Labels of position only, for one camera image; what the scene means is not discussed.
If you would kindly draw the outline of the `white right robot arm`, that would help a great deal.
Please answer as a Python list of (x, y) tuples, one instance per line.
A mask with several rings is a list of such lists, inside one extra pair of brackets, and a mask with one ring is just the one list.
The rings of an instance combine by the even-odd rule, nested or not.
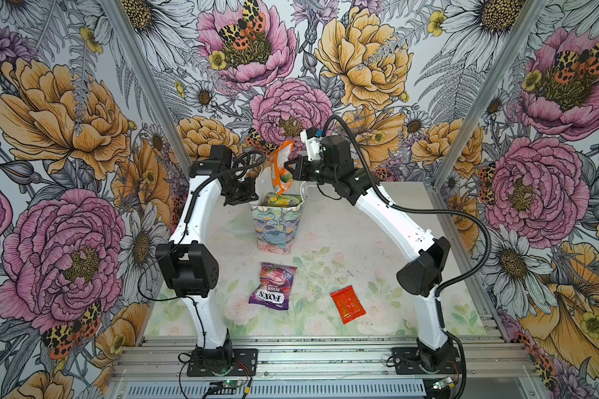
[(310, 129), (303, 132), (300, 139), (307, 154), (286, 162), (293, 179), (332, 186), (392, 239), (406, 259), (396, 278), (402, 289), (414, 297), (418, 345), (439, 351), (448, 336), (435, 289), (442, 282), (449, 241), (435, 237), (416, 224), (407, 212), (396, 209), (373, 172), (364, 166), (355, 166), (350, 143), (343, 136), (323, 136), (321, 131)]

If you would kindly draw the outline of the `purple Fox's bag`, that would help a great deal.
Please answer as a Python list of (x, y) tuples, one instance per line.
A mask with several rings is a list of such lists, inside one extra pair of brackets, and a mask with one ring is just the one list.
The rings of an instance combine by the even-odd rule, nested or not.
[(293, 266), (262, 263), (260, 285), (251, 294), (249, 303), (279, 311), (288, 310), (296, 270)]

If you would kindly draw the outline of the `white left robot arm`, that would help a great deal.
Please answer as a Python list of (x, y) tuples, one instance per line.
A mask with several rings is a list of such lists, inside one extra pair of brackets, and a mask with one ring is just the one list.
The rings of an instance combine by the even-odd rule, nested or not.
[(260, 151), (237, 155), (227, 146), (213, 145), (208, 158), (193, 161), (189, 167), (179, 222), (167, 243), (156, 248), (166, 286), (183, 299), (191, 313), (201, 352), (217, 352), (231, 345), (212, 294), (220, 277), (218, 261), (207, 243), (213, 209), (220, 198), (230, 206), (257, 200), (256, 179), (247, 172), (265, 161), (266, 155)]

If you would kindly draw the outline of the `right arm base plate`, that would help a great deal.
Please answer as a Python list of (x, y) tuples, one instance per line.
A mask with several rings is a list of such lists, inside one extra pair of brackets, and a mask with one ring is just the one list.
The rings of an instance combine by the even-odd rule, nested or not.
[(393, 347), (392, 362), (398, 375), (452, 374), (464, 370), (462, 358), (455, 347), (437, 351), (417, 347)]

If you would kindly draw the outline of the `green Fox's candy bag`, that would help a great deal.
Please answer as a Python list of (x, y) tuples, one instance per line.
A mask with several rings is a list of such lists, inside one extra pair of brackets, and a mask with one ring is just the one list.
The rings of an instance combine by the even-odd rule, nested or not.
[(293, 208), (302, 204), (303, 199), (298, 195), (278, 195), (271, 192), (264, 199), (264, 206), (276, 208)]

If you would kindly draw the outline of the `floral paper gift bag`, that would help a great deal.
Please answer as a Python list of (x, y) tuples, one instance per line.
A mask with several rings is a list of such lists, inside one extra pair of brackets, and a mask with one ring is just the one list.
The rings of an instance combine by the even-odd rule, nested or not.
[(253, 218), (256, 243), (260, 251), (273, 254), (289, 254), (295, 242), (304, 210), (304, 196), (291, 189), (284, 194), (298, 195), (302, 204), (293, 208), (276, 208), (264, 206), (267, 194), (274, 192), (271, 183), (271, 168), (266, 167), (256, 178), (258, 201), (249, 203)]

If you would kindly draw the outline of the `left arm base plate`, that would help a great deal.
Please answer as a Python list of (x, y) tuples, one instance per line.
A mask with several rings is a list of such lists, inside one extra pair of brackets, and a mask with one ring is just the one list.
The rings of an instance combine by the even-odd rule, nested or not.
[(188, 377), (254, 377), (258, 365), (257, 349), (195, 349), (186, 363)]

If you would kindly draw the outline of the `orange snack packet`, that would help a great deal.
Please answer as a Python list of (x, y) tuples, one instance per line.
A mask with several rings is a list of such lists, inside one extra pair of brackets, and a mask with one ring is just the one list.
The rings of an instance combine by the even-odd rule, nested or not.
[(282, 195), (292, 186), (293, 176), (285, 163), (289, 161), (294, 148), (293, 141), (286, 141), (271, 155), (271, 183), (274, 192)]

